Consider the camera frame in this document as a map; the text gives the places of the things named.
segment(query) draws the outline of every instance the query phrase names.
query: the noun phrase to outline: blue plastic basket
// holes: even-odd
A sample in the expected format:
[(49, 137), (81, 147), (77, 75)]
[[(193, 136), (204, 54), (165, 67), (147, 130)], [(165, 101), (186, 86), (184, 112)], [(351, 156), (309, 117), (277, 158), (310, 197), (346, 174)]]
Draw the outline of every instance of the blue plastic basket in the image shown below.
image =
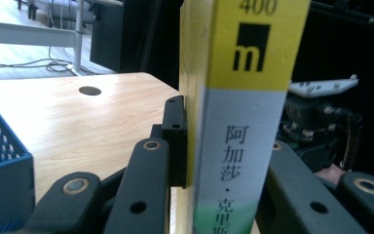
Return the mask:
[(34, 207), (32, 155), (0, 115), (0, 232), (22, 227)]

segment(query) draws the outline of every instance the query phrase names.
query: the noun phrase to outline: chair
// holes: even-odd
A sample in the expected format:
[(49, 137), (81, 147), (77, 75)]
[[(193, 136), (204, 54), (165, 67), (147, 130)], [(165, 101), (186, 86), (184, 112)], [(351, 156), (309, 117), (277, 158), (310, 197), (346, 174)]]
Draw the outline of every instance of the chair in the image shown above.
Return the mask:
[[(83, 24), (93, 23), (94, 14), (90, 11), (91, 4), (84, 1)], [(49, 25), (54, 20), (75, 21), (78, 4), (75, 0), (28, 0), (28, 18), (36, 20), (36, 11), (40, 9), (49, 16)]]

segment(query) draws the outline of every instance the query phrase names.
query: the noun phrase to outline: round grommet hole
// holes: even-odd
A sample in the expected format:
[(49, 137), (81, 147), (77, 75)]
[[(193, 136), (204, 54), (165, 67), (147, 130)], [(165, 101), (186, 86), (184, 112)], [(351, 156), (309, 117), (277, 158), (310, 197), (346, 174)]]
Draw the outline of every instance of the round grommet hole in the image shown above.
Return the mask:
[(363, 192), (374, 195), (374, 181), (367, 178), (356, 178), (354, 185)]
[(90, 182), (86, 178), (73, 178), (65, 183), (62, 191), (68, 195), (78, 194), (88, 188)]
[(81, 94), (87, 96), (98, 96), (101, 94), (101, 90), (92, 86), (83, 86), (78, 90)]
[(327, 207), (320, 202), (312, 202), (311, 208), (317, 213), (321, 213), (321, 214), (327, 213)]
[(145, 212), (145, 210), (147, 210), (147, 204), (144, 202), (136, 202), (130, 206), (130, 212), (136, 215)]
[(275, 143), (273, 144), (273, 150), (281, 150), (281, 144), (275, 142)]
[(150, 140), (145, 142), (142, 146), (147, 150), (156, 150), (160, 148), (161, 144), (158, 141)]

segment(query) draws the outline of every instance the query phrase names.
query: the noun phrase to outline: wooden table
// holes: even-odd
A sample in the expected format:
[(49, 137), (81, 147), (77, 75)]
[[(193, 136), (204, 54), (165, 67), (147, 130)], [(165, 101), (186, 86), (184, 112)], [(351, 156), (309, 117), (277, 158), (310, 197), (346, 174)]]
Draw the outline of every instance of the wooden table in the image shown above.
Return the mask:
[[(86, 86), (101, 94), (80, 93)], [(33, 155), (38, 202), (62, 176), (104, 179), (125, 167), (177, 95), (145, 73), (0, 80), (0, 114)]]

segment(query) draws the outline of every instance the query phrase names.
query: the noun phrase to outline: book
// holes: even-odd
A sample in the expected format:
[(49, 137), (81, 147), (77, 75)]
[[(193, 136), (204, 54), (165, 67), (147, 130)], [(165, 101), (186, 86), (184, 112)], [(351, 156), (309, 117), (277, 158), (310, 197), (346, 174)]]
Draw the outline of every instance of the book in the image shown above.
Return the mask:
[(250, 232), (308, 10), (309, 0), (184, 1), (176, 233)]

